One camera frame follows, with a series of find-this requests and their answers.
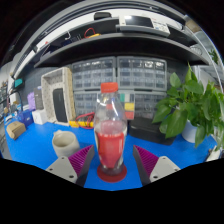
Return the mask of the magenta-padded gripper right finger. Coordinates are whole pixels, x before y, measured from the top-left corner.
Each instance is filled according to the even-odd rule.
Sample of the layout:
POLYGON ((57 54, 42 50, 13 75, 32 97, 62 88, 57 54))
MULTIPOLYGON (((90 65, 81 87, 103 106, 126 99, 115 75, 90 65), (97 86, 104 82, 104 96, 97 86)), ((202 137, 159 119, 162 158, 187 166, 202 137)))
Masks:
POLYGON ((158 157, 137 145, 133 146, 133 156, 143 186, 180 170, 180 168, 168 157, 158 157))

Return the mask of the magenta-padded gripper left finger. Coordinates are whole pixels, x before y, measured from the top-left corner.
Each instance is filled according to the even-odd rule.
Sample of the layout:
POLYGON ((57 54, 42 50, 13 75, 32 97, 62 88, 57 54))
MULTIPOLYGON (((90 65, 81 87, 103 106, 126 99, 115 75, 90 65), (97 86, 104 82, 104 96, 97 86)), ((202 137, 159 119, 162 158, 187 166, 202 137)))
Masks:
POLYGON ((47 171, 74 184, 84 186, 94 155, 94 146, 89 145, 69 157, 59 157, 47 168, 47 171))

